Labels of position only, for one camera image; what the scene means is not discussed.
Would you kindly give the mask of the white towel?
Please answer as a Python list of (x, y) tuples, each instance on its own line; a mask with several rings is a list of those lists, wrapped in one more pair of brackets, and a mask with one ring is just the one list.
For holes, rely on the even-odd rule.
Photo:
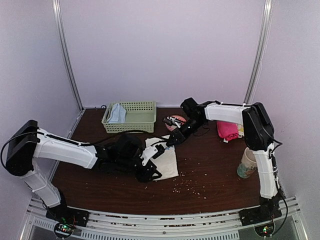
[(166, 143), (160, 142), (165, 151), (162, 155), (153, 159), (152, 162), (156, 165), (156, 170), (162, 174), (160, 178), (154, 179), (154, 181), (166, 180), (175, 178), (179, 175), (177, 157), (174, 146), (168, 147)]

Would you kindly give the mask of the light blue towel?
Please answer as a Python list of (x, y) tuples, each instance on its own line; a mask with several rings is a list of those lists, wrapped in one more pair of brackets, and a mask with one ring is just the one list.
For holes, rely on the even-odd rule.
[(126, 109), (119, 103), (115, 103), (107, 118), (108, 124), (123, 124), (126, 121)]

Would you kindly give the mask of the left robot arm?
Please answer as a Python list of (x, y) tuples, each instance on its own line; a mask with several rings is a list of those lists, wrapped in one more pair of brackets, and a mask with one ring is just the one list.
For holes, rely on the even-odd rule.
[(38, 127), (35, 120), (24, 124), (1, 148), (0, 162), (11, 175), (23, 179), (40, 197), (48, 213), (61, 222), (73, 214), (61, 190), (42, 174), (35, 158), (69, 163), (101, 173), (135, 174), (141, 183), (159, 179), (153, 160), (165, 152), (161, 142), (143, 148), (141, 141), (125, 131), (116, 142), (85, 143), (67, 139)]

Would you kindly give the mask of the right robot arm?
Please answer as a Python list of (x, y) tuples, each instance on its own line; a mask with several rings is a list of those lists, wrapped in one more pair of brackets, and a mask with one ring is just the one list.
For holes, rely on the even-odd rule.
[(188, 120), (170, 134), (167, 146), (185, 142), (200, 126), (208, 121), (222, 121), (243, 126), (244, 141), (252, 151), (260, 182), (260, 206), (256, 210), (259, 220), (266, 221), (280, 210), (278, 166), (275, 150), (281, 142), (274, 138), (274, 127), (261, 102), (254, 104), (231, 104), (217, 100), (197, 103), (192, 97), (180, 105)]

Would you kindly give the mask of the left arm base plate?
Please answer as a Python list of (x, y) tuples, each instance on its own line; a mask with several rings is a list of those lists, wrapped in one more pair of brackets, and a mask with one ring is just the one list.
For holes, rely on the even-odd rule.
[(86, 227), (90, 213), (86, 210), (79, 210), (75, 208), (67, 208), (65, 210), (46, 211), (45, 217), (57, 222), (68, 224), (72, 226)]

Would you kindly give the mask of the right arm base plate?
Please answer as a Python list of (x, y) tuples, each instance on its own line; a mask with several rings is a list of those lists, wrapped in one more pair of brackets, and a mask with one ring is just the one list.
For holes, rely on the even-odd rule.
[(238, 212), (239, 219), (242, 226), (249, 226), (259, 224), (266, 221), (271, 221), (272, 218), (279, 218), (282, 216), (280, 209), (276, 209), (273, 212), (264, 211), (261, 206), (254, 208), (245, 208)]

